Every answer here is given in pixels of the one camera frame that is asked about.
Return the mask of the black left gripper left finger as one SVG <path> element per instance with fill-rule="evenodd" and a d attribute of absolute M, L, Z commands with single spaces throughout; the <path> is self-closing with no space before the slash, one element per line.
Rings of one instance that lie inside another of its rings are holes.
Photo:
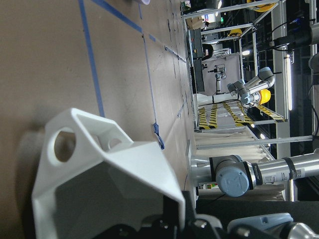
<path fill-rule="evenodd" d="M 100 234 L 96 235 L 94 239 L 141 239 L 141 235 L 136 229 L 129 225 L 117 224 Z"/>

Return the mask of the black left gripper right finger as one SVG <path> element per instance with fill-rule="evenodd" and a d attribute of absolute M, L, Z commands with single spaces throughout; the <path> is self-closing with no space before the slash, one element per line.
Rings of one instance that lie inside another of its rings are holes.
<path fill-rule="evenodd" d="M 163 196 L 161 217 L 162 239 L 194 239 L 195 211 L 192 193 L 182 191 L 182 204 L 169 196 Z"/>

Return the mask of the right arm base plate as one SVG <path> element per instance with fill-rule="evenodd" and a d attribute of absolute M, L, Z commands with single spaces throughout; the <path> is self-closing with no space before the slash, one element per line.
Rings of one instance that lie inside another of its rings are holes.
<path fill-rule="evenodd" d="M 191 196 L 193 197 L 193 201 L 196 204 L 196 201 L 198 199 L 198 195 L 196 192 L 196 186 L 194 184 L 194 181 L 192 179 L 192 175 L 191 175 L 191 157 L 192 157 L 192 144 L 191 144 L 191 140 L 189 139 L 186 143 L 186 160 L 187 160 L 187 179 L 186 181 L 188 181 L 188 191 L 191 193 Z"/>

